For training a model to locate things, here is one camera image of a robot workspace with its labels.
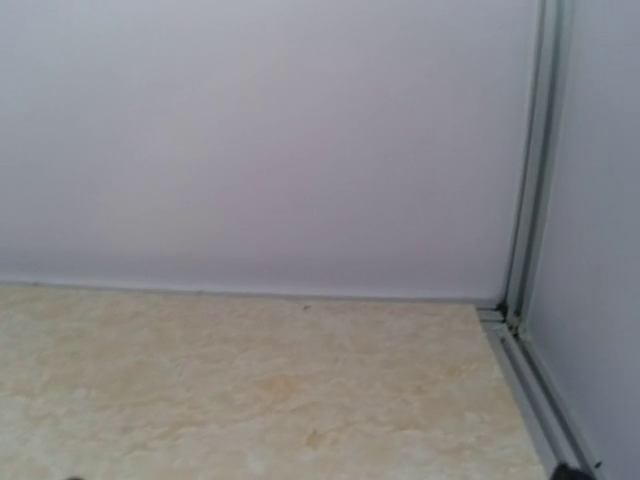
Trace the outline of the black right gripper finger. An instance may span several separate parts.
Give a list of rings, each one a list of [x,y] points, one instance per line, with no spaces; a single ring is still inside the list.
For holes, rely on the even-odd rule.
[[[595,478],[579,468],[560,463],[552,473],[552,480],[595,480]]]

